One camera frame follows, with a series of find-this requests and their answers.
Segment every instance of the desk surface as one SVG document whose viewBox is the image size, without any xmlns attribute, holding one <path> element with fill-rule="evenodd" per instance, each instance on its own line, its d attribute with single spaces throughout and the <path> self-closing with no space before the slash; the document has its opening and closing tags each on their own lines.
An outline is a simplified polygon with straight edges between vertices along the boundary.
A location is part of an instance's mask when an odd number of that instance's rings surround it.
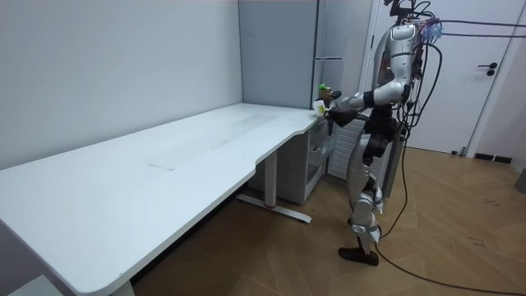
<svg viewBox="0 0 526 296">
<path fill-rule="evenodd" d="M 316 121 L 235 104 L 5 169 L 0 220 L 77 294 L 108 295 Z"/>
</svg>

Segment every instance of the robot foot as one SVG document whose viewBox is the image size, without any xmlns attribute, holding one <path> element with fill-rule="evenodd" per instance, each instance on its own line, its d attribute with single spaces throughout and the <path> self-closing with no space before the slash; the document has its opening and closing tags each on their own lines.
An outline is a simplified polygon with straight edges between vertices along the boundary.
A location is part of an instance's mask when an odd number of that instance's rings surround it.
<svg viewBox="0 0 526 296">
<path fill-rule="evenodd" d="M 370 266 L 378 266 L 380 263 L 380 259 L 375 252 L 370 252 L 368 255 L 366 255 L 366 253 L 360 247 L 341 247 L 338 250 L 338 255 L 345 260 L 365 263 Z"/>
</svg>

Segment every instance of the desk leg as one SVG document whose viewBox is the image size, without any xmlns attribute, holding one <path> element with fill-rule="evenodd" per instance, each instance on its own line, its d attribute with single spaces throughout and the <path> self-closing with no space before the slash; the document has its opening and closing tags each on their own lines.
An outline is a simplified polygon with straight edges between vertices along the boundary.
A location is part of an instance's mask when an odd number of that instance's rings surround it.
<svg viewBox="0 0 526 296">
<path fill-rule="evenodd" d="M 308 215 L 296 212 L 294 210 L 286 209 L 282 206 L 276 205 L 276 179 L 278 173 L 278 151 L 272 152 L 265 159 L 265 201 L 260 201 L 254 197 L 249 197 L 244 194 L 238 195 L 236 198 L 240 201 L 246 201 L 252 205 L 266 208 L 274 212 L 287 215 L 303 223 L 311 223 L 312 218 Z"/>
<path fill-rule="evenodd" d="M 127 281 L 117 291 L 113 292 L 110 296 L 135 296 L 133 293 L 132 283 Z"/>
</svg>

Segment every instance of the robot leg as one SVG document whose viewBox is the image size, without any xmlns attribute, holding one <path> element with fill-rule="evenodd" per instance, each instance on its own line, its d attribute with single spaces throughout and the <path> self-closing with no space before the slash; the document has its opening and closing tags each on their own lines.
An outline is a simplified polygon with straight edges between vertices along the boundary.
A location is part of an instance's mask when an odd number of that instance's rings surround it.
<svg viewBox="0 0 526 296">
<path fill-rule="evenodd" d="M 368 156 L 367 146 L 371 135 L 360 136 L 348 162 L 348 195 L 351 206 L 351 224 L 357 235 L 359 247 L 339 249 L 339 255 L 350 261 L 377 266 L 378 256 L 371 251 L 371 241 L 378 243 L 381 231 L 373 214 L 382 209 L 381 190 L 371 175 L 372 158 Z"/>
</svg>

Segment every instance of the humanoid robot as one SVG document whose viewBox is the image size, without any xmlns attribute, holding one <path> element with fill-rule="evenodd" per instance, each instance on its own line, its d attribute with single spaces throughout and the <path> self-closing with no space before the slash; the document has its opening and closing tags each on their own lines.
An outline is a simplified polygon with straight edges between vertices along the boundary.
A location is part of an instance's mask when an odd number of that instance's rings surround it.
<svg viewBox="0 0 526 296">
<path fill-rule="evenodd" d="M 348 162 L 348 196 L 351 206 L 349 224 L 357 235 L 356 248 L 342 247 L 339 255 L 350 261 L 377 266 L 378 256 L 371 251 L 371 241 L 378 243 L 381 228 L 374 210 L 383 210 L 382 192 L 371 174 L 374 158 L 385 153 L 396 132 L 403 128 L 393 118 L 392 108 L 406 104 L 416 79 L 421 76 L 422 47 L 420 44 L 420 20 L 408 20 L 404 12 L 391 10 L 399 17 L 395 26 L 383 36 L 375 56 L 375 75 L 372 90 L 352 97 L 339 97 L 326 101 L 325 117 L 343 127 L 354 119 L 365 120 L 365 127 Z M 371 115 L 360 114 L 372 109 Z"/>
</svg>

